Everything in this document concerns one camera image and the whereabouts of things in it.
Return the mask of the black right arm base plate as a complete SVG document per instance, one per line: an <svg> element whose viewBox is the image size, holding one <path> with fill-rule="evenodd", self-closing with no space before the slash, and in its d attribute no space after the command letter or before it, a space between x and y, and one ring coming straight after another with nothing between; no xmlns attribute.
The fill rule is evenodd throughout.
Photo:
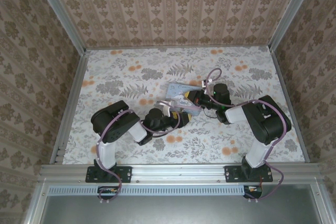
<svg viewBox="0 0 336 224"><path fill-rule="evenodd" d="M225 179L227 183L256 183L273 182L272 172L269 166L250 168L243 165L225 166Z"/></svg>

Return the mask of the black connector board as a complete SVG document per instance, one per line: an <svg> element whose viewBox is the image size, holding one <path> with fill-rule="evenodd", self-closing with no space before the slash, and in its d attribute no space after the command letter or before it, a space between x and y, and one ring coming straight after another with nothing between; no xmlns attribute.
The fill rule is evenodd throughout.
<svg viewBox="0 0 336 224"><path fill-rule="evenodd" d="M244 186L244 198L259 199L263 193L261 186Z"/></svg>
<svg viewBox="0 0 336 224"><path fill-rule="evenodd" d="M97 189L97 197L101 201L111 201L118 193L118 186L100 186Z"/></svg>

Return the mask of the aluminium back rail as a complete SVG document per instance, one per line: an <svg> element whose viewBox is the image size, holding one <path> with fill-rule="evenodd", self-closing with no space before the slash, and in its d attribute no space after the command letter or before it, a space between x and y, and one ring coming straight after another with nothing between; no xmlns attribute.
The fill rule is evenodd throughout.
<svg viewBox="0 0 336 224"><path fill-rule="evenodd" d="M165 45L165 46L120 46L120 47L87 47L85 51L91 50L125 50L125 49L168 49L168 48L223 48L223 47L267 47L267 44L252 45Z"/></svg>

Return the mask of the aluminium corner post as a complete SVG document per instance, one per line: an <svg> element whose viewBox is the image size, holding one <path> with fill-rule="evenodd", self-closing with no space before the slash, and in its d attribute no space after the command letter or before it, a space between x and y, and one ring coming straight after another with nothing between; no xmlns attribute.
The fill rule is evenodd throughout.
<svg viewBox="0 0 336 224"><path fill-rule="evenodd" d="M69 36L71 42L76 48L78 54L81 57L83 57L86 51L85 43L83 42L83 39L77 32L75 24L71 20L65 5L61 2L61 0L47 0L47 1L49 5L52 7L53 11L55 12L57 18L61 22L61 25L65 29L67 35Z"/></svg>
<svg viewBox="0 0 336 224"><path fill-rule="evenodd" d="M289 4L281 17L274 34L272 35L270 42L268 43L271 52L274 52L279 46L283 36L289 29L291 22L293 21L296 13L298 12L300 6L304 0L290 0Z"/></svg>

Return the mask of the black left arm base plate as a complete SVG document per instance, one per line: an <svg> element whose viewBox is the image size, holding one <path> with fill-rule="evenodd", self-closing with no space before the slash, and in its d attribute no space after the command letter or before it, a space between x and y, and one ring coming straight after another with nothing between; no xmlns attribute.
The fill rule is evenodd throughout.
<svg viewBox="0 0 336 224"><path fill-rule="evenodd" d="M130 183L132 177L131 166L115 166L112 171L123 183ZM118 179L99 166L89 166L86 172L86 183L117 183Z"/></svg>

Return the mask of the aluminium front rail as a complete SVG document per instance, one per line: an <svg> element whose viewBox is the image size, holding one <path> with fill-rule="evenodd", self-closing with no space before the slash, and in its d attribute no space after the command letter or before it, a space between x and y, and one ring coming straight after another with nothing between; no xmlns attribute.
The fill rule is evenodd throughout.
<svg viewBox="0 0 336 224"><path fill-rule="evenodd" d="M225 166L238 164L168 164L131 165L130 183L139 184L215 184L226 183ZM54 183L85 182L88 165L43 165L39 181ZM313 163L272 163L269 165L273 182L283 178L284 184L314 184L323 182L317 164Z"/></svg>

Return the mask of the aluminium side rail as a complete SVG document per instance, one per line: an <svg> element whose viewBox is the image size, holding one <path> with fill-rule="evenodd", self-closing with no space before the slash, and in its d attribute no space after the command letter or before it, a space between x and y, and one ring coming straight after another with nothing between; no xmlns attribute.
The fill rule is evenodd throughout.
<svg viewBox="0 0 336 224"><path fill-rule="evenodd" d="M58 135L55 141L55 146L50 158L49 162L50 164L62 164L67 142L69 140L71 126L76 112L81 86L87 68L88 58L89 58L88 51L85 51L83 56L81 56L79 59L74 81L70 89L68 101L61 120Z"/></svg>
<svg viewBox="0 0 336 224"><path fill-rule="evenodd" d="M286 104L287 104L290 116L291 116L293 128L295 129L296 135L298 137L300 148L301 148L302 154L304 156L304 161L306 163L309 163L310 162L310 158L309 158L309 155L308 155L308 152L307 152L304 140L302 138L300 127L299 127L299 124L298 124L298 121L297 121L297 118L296 118L296 115L295 115L292 103L290 101L290 97L289 97L289 94L288 94L288 91L287 91L287 88L286 88L286 84L285 84L285 81L283 79L280 67L279 67L279 63L278 63L276 54L272 50L270 50L270 54L271 54L271 57L272 57L272 60L273 60L274 66L275 66L275 70L276 70L277 75L278 75L278 79L279 79L279 82L280 82L280 85L281 85L281 88L282 88L282 91L283 91L283 94L284 94L284 97L285 97L285 100L286 100Z"/></svg>

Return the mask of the light blue cartoon print box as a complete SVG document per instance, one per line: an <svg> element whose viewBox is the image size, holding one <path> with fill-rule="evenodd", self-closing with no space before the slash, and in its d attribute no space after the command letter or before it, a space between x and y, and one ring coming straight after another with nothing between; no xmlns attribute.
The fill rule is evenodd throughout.
<svg viewBox="0 0 336 224"><path fill-rule="evenodd" d="M202 91L203 89L200 87L189 86L185 84L169 83L166 93L166 99L171 101L172 105L176 109L181 109L193 116L198 116L202 109L195 106L184 96L185 93L194 90Z"/></svg>

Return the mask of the grey metal sheet panel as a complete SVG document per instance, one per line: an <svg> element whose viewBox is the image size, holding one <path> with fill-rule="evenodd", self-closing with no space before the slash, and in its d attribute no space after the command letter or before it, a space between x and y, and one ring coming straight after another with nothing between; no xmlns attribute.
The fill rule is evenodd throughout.
<svg viewBox="0 0 336 224"><path fill-rule="evenodd" d="M232 196L51 196L41 224L322 224L310 199L248 202Z"/></svg>

